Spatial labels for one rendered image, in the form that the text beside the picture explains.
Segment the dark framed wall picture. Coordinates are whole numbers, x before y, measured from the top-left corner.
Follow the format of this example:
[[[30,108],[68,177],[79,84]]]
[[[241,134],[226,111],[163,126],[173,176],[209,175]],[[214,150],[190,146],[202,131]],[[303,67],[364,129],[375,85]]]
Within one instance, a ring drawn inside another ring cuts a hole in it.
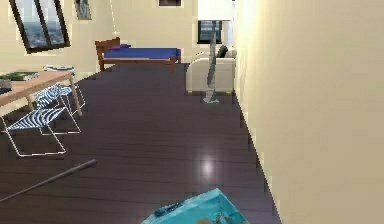
[[[181,7],[183,0],[158,0],[159,7]]]

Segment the white shade floor lamp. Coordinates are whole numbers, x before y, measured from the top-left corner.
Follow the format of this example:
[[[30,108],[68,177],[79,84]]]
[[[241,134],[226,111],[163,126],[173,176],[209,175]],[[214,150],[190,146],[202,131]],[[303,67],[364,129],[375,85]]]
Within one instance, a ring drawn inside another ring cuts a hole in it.
[[[218,104],[215,96],[215,68],[216,68],[216,23],[232,20],[232,0],[198,0],[199,21],[211,22],[209,70],[207,75],[207,90],[203,101],[206,104]]]

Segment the black long stick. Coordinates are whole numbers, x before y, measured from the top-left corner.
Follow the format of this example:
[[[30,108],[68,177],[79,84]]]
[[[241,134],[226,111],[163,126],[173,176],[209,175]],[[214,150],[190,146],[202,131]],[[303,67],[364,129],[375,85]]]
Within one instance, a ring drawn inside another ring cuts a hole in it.
[[[95,166],[96,164],[97,164],[97,160],[96,159],[92,159],[92,160],[89,160],[89,161],[87,161],[85,163],[79,164],[79,165],[77,165],[75,167],[72,167],[72,168],[70,168],[70,169],[68,169],[68,170],[66,170],[64,172],[61,172],[61,173],[59,173],[59,174],[57,174],[55,176],[52,176],[52,177],[50,177],[48,179],[45,179],[45,180],[43,180],[41,182],[38,182],[37,184],[34,184],[34,185],[29,186],[27,188],[24,188],[24,189],[22,189],[22,190],[20,190],[18,192],[15,192],[15,193],[13,193],[13,194],[11,194],[9,196],[3,197],[3,198],[0,199],[0,203],[8,201],[8,200],[10,200],[12,198],[15,198],[15,197],[17,197],[19,195],[25,194],[25,193],[27,193],[29,191],[35,190],[35,189],[40,188],[42,186],[45,186],[47,184],[53,183],[53,182],[58,181],[60,179],[69,177],[71,175],[74,175],[74,174],[76,174],[76,173],[78,173],[80,171],[83,171],[83,170],[88,169],[88,168],[90,168],[92,166]]]

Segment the cream sofa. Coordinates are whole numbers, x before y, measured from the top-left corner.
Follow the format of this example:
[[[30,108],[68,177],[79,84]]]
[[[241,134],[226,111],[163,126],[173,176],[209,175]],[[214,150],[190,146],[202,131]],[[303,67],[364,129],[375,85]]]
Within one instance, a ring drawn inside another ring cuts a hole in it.
[[[186,90],[205,92],[209,72],[209,52],[197,54],[186,71]],[[215,89],[217,92],[232,92],[234,88],[237,50],[230,48],[224,58],[216,59]]]

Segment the turquoise box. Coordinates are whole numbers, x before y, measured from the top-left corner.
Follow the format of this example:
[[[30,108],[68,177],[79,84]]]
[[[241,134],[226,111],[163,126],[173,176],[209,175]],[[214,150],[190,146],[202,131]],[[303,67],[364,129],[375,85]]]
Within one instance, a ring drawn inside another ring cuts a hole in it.
[[[218,188],[156,209],[141,224],[250,224]]]

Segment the light wooden table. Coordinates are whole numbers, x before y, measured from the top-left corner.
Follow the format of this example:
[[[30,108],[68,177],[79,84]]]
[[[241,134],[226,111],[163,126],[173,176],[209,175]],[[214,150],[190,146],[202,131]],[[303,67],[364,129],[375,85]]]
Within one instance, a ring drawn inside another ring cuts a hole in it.
[[[64,71],[40,71],[37,78],[28,81],[13,81],[12,90],[0,95],[0,116],[7,115],[17,109],[27,106],[34,109],[32,95],[58,82],[68,81],[70,83],[75,106],[79,115],[82,110],[79,97],[75,90],[75,80],[71,72]]]

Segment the small black framed window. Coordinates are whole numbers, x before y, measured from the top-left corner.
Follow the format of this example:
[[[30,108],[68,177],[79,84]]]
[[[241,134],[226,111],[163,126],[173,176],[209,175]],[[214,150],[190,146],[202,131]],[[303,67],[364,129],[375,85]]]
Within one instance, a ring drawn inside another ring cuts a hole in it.
[[[215,25],[216,32],[216,43],[221,44],[221,31],[222,31],[222,22],[217,21]],[[198,21],[198,44],[209,44],[212,39],[212,22],[211,21]]]

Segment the wooden bed with blue mattress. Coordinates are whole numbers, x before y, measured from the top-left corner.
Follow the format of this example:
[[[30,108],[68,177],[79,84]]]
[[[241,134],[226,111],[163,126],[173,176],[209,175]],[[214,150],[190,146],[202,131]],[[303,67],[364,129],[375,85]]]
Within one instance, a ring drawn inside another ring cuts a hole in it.
[[[169,65],[171,72],[175,71],[175,63],[181,63],[179,48],[135,48],[130,47],[118,51],[109,50],[110,47],[122,44],[119,37],[96,41],[96,53],[101,71],[106,64],[119,63],[153,63]]]

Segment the white plate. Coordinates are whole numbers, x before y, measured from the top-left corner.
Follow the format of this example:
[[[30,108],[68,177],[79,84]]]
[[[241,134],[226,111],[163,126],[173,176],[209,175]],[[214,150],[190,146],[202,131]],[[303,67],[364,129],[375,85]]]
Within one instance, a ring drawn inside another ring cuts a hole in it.
[[[55,66],[55,65],[45,65],[43,67],[44,71],[66,71],[66,72],[74,72],[75,68],[73,66]]]

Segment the dark grey box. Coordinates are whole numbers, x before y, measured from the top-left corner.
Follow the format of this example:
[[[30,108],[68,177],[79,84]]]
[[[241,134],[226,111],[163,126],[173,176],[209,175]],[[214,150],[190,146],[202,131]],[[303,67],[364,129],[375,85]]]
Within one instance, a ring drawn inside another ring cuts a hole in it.
[[[12,90],[12,83],[10,80],[0,79],[0,95],[8,93]]]

